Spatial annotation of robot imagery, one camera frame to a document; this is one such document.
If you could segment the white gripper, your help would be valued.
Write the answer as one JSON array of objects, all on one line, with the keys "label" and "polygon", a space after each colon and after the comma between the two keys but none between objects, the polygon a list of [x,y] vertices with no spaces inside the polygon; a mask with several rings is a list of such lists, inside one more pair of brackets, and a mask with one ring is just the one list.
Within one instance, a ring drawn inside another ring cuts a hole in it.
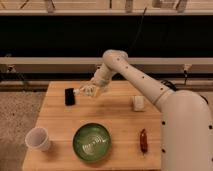
[{"label": "white gripper", "polygon": [[108,82],[103,79],[92,78],[87,87],[87,93],[91,97],[98,97],[107,91]]}]

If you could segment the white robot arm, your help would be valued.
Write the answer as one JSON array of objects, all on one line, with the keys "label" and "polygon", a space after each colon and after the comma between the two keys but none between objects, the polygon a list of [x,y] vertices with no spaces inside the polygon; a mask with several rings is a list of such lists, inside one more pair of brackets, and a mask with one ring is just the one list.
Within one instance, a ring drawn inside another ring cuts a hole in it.
[{"label": "white robot arm", "polygon": [[162,113],[161,170],[213,171],[213,114],[196,92],[174,91],[128,63],[128,54],[107,50],[92,84],[108,85],[119,73]]}]

